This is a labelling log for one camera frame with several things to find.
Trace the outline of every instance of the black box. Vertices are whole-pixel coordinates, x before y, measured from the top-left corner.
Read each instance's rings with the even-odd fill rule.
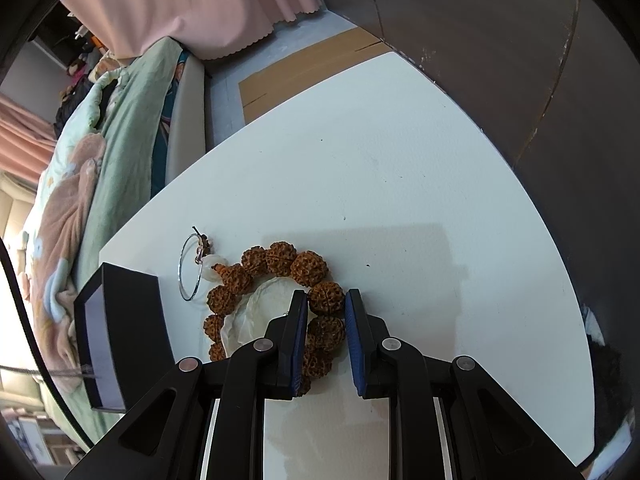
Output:
[[[104,263],[74,302],[81,365],[94,410],[124,413],[175,364],[158,277]]]

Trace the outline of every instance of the black gripper frame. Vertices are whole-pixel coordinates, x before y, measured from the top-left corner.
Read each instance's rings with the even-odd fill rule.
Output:
[[[178,362],[66,480],[199,479],[216,399],[207,480],[261,479],[264,400],[291,400],[300,386],[307,313],[306,294],[296,290],[289,313],[268,325],[270,348],[251,342],[223,361]]]
[[[348,339],[358,394],[389,399],[391,480],[444,480],[434,398],[454,480],[584,480],[478,362],[462,356],[449,363],[390,340],[385,322],[366,313],[357,289],[348,292],[346,309],[356,329],[348,330]]]

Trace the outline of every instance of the floor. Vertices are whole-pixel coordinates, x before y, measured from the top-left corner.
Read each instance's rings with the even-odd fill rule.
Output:
[[[230,60],[205,62],[211,74],[206,98],[210,100],[207,151],[245,126],[238,83],[289,54],[355,27],[328,10],[301,17],[295,23],[279,23],[273,34],[231,56]]]

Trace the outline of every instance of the cardboard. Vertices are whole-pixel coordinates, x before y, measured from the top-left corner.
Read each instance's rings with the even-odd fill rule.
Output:
[[[239,83],[244,121],[249,124],[311,86],[391,49],[355,27],[308,46]]]

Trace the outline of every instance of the metal screw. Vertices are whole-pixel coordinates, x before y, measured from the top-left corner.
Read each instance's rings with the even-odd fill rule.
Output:
[[[263,337],[262,339],[258,339],[254,343],[254,348],[258,352],[266,352],[267,350],[271,350],[271,348],[273,348],[273,341],[271,339]]]
[[[398,350],[402,346],[402,343],[398,341],[395,337],[387,337],[382,342],[382,348],[386,350]]]
[[[467,372],[469,370],[473,370],[476,367],[476,362],[471,357],[468,357],[466,355],[457,358],[456,364],[458,365],[458,368]]]
[[[178,368],[180,368],[183,372],[193,372],[198,367],[198,360],[193,357],[185,357],[178,364]]]

